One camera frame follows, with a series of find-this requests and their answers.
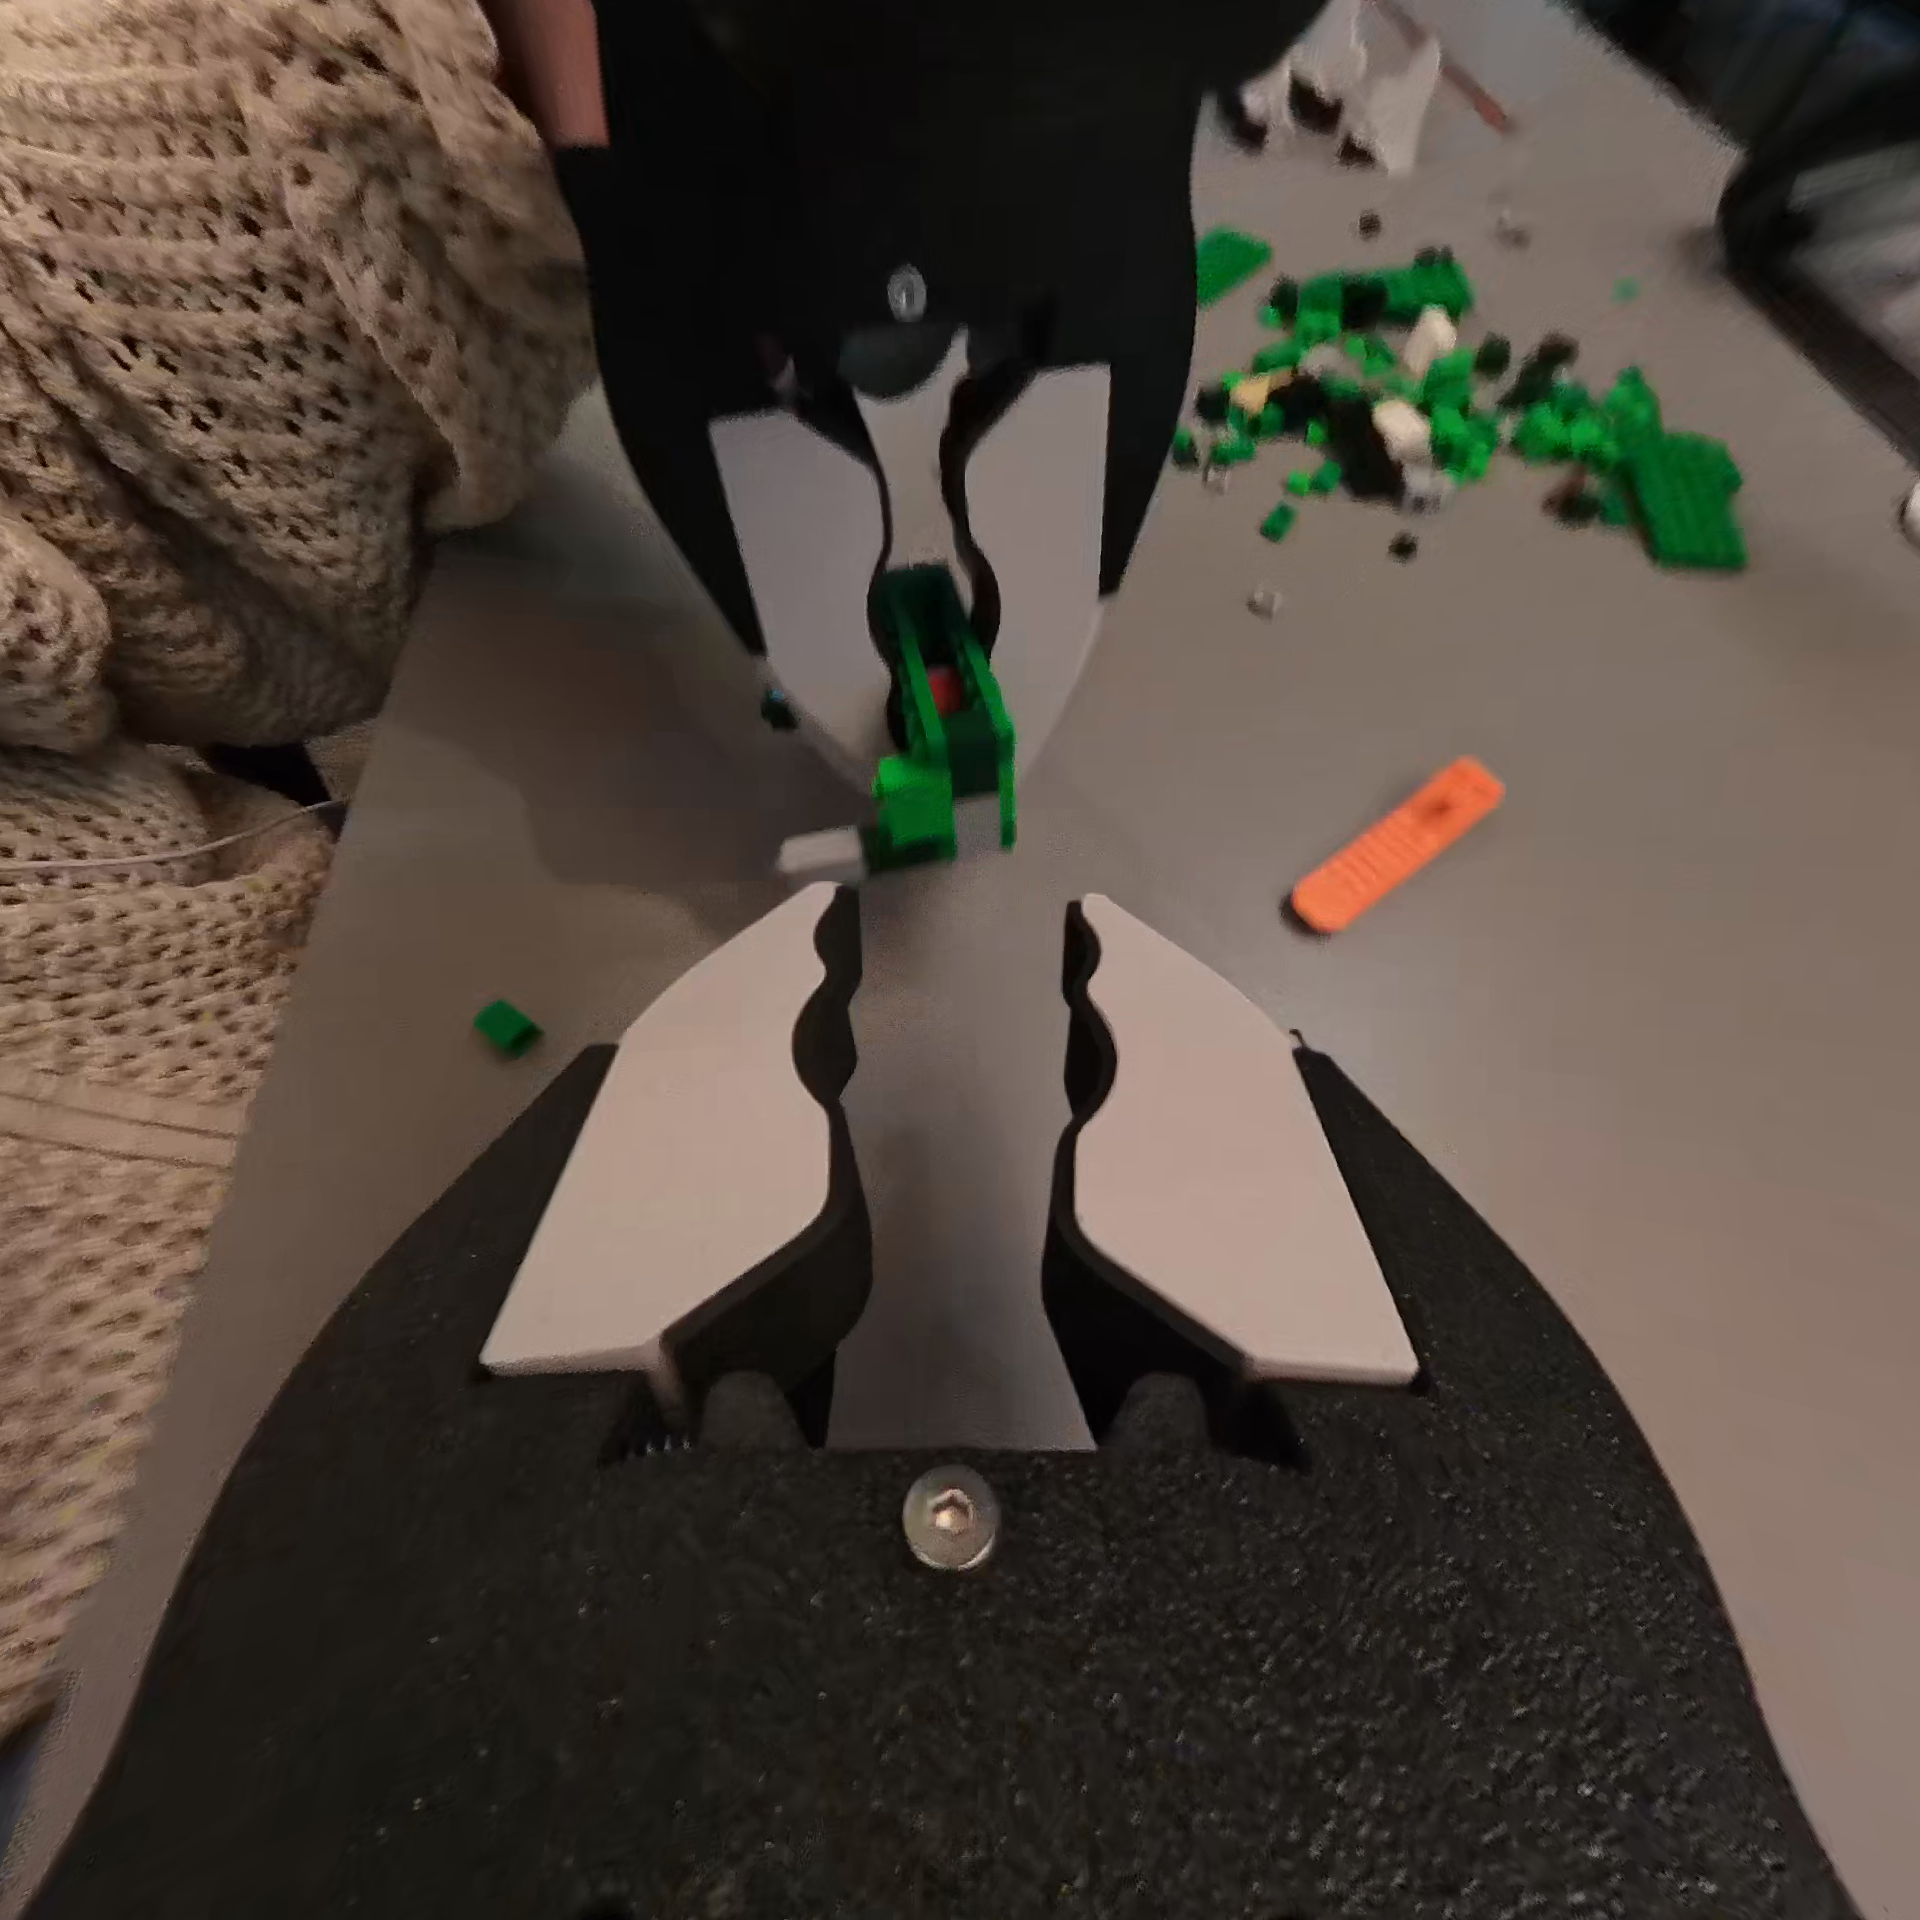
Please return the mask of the person's left hand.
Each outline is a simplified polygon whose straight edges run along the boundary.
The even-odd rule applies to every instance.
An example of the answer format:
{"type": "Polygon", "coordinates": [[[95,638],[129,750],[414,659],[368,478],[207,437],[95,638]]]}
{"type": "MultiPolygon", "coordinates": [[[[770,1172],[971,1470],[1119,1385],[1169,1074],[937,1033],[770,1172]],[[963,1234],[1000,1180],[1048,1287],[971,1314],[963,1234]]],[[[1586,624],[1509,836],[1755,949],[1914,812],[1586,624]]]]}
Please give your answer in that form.
{"type": "Polygon", "coordinates": [[[603,45],[592,0],[483,0],[497,88],[548,146],[610,146],[603,45]]]}

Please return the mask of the pile of lego pieces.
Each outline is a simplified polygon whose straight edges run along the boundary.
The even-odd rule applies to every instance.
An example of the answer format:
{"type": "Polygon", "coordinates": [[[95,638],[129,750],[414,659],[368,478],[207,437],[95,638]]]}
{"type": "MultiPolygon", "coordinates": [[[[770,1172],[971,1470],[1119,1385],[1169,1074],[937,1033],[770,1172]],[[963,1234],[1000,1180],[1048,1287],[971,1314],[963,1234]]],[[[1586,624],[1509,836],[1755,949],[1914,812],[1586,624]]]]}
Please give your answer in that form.
{"type": "Polygon", "coordinates": [[[1479,281],[1455,245],[1261,275],[1275,251],[1215,230],[1196,267],[1197,309],[1261,295],[1261,343],[1196,383],[1160,466],[1227,484],[1270,452],[1283,457],[1261,539],[1280,550],[1312,496],[1431,517],[1514,460],[1550,478],[1546,517],[1562,531],[1622,531],[1660,574],[1748,574],[1729,443],[1665,426],[1635,363],[1586,390],[1572,334],[1524,353],[1473,334],[1479,281]]]}

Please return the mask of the orange brick separator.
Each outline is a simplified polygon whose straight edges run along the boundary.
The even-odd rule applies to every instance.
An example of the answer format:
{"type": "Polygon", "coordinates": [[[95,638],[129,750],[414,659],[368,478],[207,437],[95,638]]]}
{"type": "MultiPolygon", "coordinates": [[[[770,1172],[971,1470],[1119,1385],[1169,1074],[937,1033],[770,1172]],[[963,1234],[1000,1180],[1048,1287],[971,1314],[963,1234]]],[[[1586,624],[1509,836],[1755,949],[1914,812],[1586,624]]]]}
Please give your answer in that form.
{"type": "Polygon", "coordinates": [[[1372,818],[1352,843],[1318,859],[1294,891],[1283,912],[1318,929],[1340,938],[1413,877],[1429,877],[1463,832],[1479,832],[1509,798],[1500,774],[1479,759],[1455,759],[1431,772],[1403,804],[1372,818]]]}

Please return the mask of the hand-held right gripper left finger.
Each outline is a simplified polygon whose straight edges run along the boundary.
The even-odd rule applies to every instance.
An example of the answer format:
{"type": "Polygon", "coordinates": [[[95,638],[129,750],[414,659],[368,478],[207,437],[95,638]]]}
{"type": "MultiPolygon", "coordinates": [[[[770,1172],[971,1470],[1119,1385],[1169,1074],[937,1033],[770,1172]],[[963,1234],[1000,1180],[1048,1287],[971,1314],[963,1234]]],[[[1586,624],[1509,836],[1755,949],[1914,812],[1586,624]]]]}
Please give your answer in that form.
{"type": "Polygon", "coordinates": [[[836,1089],[803,1085],[798,1020],[840,1015],[858,968],[858,891],[810,882],[627,1020],[477,1342],[492,1376],[770,1375],[696,1350],[829,1212],[836,1089]]]}

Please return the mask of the thin brown stick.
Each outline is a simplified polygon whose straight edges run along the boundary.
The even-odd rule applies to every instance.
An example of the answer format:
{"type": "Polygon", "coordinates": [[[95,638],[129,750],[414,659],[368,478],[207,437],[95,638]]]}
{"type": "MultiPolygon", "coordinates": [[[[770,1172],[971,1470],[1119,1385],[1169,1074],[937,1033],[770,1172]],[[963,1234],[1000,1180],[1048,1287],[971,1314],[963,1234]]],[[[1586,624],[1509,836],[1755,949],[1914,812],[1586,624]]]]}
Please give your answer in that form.
{"type": "MultiPolygon", "coordinates": [[[[1407,52],[1441,45],[1441,30],[1419,23],[1403,0],[1372,0],[1372,11],[1376,11],[1407,52]]],[[[1455,61],[1448,45],[1441,45],[1441,88],[1455,88],[1455,97],[1473,103],[1484,132],[1521,135],[1514,113],[1509,113],[1463,61],[1455,61]]]]}

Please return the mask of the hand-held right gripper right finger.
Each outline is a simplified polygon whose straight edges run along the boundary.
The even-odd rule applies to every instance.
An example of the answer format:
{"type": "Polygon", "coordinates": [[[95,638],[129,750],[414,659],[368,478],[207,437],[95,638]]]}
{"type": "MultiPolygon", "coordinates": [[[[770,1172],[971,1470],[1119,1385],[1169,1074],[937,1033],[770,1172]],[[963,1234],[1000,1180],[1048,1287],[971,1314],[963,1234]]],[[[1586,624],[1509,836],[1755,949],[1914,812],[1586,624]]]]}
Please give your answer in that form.
{"type": "Polygon", "coordinates": [[[1064,919],[1070,1125],[1041,1301],[1077,1385],[1413,1385],[1298,1040],[1106,891],[1064,919]]]}

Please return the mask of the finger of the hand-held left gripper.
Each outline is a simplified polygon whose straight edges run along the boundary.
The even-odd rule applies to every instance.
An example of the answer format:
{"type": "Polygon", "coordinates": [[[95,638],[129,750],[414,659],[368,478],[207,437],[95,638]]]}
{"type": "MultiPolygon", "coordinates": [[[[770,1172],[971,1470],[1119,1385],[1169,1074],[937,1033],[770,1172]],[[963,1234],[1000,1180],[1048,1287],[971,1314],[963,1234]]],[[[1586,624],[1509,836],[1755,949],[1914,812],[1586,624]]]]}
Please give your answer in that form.
{"type": "Polygon", "coordinates": [[[840,782],[872,782],[894,750],[894,663],[872,638],[883,561],[881,475],[798,415],[708,426],[733,539],[746,561],[760,673],[840,782]]]}
{"type": "Polygon", "coordinates": [[[1106,369],[957,369],[940,496],[971,634],[1036,774],[1102,626],[1106,369]]]}

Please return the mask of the green lego assembly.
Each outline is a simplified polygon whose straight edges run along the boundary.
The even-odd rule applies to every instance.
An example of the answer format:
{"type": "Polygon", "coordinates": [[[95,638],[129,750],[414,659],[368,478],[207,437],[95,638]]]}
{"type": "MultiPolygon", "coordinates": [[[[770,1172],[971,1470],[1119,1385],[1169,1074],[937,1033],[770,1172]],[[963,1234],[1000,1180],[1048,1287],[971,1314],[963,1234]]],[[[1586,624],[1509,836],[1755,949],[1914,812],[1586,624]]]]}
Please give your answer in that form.
{"type": "Polygon", "coordinates": [[[860,877],[1017,847],[1017,720],[945,564],[881,574],[894,750],[872,766],[860,877]]]}

